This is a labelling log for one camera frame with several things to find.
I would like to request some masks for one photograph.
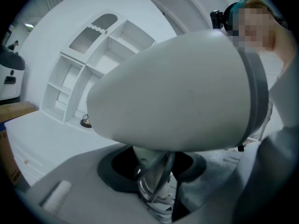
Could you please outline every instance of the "shelf compartment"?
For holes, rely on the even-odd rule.
[[[52,86],[52,87],[54,87],[55,89],[58,89],[58,90],[60,90],[61,92],[63,92],[63,93],[65,93],[65,94],[67,94],[67,95],[70,95],[70,93],[71,93],[71,89],[70,88],[67,88],[67,87],[65,87],[65,86],[61,86],[61,87],[59,87],[59,86],[57,86],[57,85],[55,85],[55,84],[52,84],[52,83],[48,83],[50,86]]]
[[[62,92],[70,94],[83,64],[60,55],[51,73],[49,84]]]
[[[87,114],[87,94],[91,87],[101,79],[102,74],[97,70],[85,66],[78,77],[78,81],[71,94],[65,122],[69,125],[80,127],[80,120]]]
[[[47,85],[42,110],[51,117],[63,122],[69,95],[51,85]]]
[[[110,36],[135,53],[155,43],[155,40],[150,35],[130,21],[126,21],[120,25]]]
[[[94,52],[87,65],[105,75],[135,54],[116,39],[107,37]]]

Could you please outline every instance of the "white cylinder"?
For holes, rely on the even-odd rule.
[[[120,64],[89,91],[100,136],[155,150],[234,147],[249,122],[248,75],[218,30],[181,35]]]

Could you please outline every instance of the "cardboard box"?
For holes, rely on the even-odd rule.
[[[36,108],[28,101],[0,105],[0,163],[13,185],[18,182],[21,172],[14,160],[4,123],[34,111]]]

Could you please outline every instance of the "vent grille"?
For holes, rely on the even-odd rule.
[[[93,21],[92,25],[101,28],[103,30],[107,30],[114,23],[117,22],[117,16],[114,14],[104,14],[99,17],[97,20]]]
[[[92,28],[85,28],[71,43],[70,48],[84,54],[100,35],[101,32],[99,31]]]

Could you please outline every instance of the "ceiling light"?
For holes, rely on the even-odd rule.
[[[30,28],[34,28],[34,26],[33,25],[31,25],[31,24],[25,24],[27,27],[30,27]]]

